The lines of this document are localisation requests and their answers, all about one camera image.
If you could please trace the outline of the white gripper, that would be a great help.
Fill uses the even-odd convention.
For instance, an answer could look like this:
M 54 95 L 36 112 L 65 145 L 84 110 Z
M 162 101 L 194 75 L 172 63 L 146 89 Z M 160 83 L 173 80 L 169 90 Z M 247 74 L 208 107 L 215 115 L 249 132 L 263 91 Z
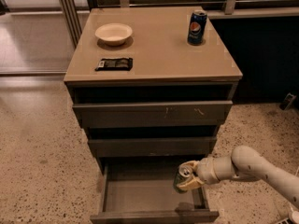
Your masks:
M 212 157 L 203 158 L 200 161 L 186 161 L 179 166 L 179 172 L 181 174 L 196 172 L 199 177 L 189 178 L 176 184 L 180 191 L 199 189 L 204 183 L 212 185 L 220 182 L 214 171 L 214 159 Z

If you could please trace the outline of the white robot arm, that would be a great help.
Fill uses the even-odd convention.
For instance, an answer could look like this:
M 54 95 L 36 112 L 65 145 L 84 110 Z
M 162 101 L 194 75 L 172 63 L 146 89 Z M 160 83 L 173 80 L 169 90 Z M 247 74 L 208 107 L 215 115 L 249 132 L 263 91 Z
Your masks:
M 262 180 L 299 208 L 299 177 L 276 167 L 248 146 L 235 147 L 228 156 L 183 162 L 178 167 L 173 187 L 176 192 L 185 193 L 223 180 Z

